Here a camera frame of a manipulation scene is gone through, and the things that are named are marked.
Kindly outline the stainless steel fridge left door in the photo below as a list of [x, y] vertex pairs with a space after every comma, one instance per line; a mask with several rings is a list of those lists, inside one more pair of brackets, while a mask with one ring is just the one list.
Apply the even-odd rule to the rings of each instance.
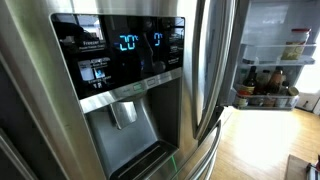
[[[1, 110], [14, 127], [21, 169], [49, 178], [59, 166], [68, 180], [108, 180], [85, 115], [181, 80], [179, 150], [142, 180], [183, 180], [185, 164], [218, 121], [237, 0], [1, 0]], [[183, 17], [183, 66], [79, 99], [51, 16], [63, 14]]]

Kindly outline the black fridge display panel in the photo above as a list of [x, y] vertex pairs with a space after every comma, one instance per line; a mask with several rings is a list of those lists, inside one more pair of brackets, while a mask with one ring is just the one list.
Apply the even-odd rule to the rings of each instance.
[[51, 22], [79, 99], [183, 66], [183, 17], [56, 13]]

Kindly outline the clear bottom door bin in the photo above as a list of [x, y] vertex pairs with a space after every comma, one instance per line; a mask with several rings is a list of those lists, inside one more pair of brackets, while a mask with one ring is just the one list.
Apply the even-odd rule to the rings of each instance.
[[291, 111], [298, 100], [299, 96], [237, 94], [232, 105], [239, 110]]

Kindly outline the clear door bin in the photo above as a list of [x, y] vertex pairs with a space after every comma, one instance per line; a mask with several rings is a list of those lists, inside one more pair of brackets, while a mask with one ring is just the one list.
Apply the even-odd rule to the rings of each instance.
[[232, 105], [239, 110], [291, 111], [298, 100], [299, 96], [237, 94]]
[[254, 66], [294, 66], [312, 65], [315, 63], [313, 54], [316, 44], [306, 44], [298, 60], [282, 60], [281, 56], [286, 45], [250, 45], [242, 44], [239, 61]]

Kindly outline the dark soy sauce bottle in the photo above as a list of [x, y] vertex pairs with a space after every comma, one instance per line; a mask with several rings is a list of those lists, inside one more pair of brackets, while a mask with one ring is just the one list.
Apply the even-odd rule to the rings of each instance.
[[256, 67], [252, 66], [249, 70], [247, 78], [243, 81], [241, 89], [252, 95], [256, 87]]

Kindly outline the brown sauce bottle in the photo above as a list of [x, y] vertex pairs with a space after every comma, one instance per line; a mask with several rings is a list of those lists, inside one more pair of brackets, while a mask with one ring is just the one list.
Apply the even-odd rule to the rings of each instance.
[[283, 76], [283, 67], [277, 66], [266, 86], [267, 93], [276, 94], [279, 91], [282, 76]]

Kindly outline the open right fridge door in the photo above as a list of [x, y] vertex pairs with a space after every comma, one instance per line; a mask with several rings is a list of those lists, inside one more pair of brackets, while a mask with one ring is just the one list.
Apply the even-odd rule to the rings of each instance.
[[302, 72], [319, 59], [320, 0], [238, 0], [221, 106], [311, 110]]

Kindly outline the clear middle door bin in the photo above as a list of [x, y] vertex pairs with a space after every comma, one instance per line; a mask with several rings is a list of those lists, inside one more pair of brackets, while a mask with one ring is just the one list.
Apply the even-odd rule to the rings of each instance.
[[306, 44], [298, 60], [282, 60], [281, 56], [286, 45], [250, 45], [242, 44], [239, 61], [254, 66], [294, 66], [312, 65], [315, 63], [313, 54], [316, 44]]

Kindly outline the water ice dispenser recess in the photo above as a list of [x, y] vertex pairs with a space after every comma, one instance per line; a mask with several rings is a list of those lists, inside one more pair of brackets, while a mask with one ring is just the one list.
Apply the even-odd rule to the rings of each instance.
[[154, 87], [122, 104], [136, 113], [129, 124], [127, 111], [113, 104], [85, 115], [108, 180], [142, 180], [160, 171], [179, 150], [181, 80]]

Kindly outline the gold lid small jar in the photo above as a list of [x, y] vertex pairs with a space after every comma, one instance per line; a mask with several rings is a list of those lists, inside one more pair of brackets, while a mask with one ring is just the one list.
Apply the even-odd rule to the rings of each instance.
[[289, 100], [291, 100], [292, 98], [294, 98], [298, 94], [299, 94], [299, 90], [296, 87], [291, 86], [288, 88], [288, 99]]

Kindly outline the red lid glass jar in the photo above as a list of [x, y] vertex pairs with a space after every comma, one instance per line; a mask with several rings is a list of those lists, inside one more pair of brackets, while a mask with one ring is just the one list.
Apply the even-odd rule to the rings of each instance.
[[310, 35], [310, 28], [293, 28], [286, 40], [282, 60], [298, 60], [302, 55]]

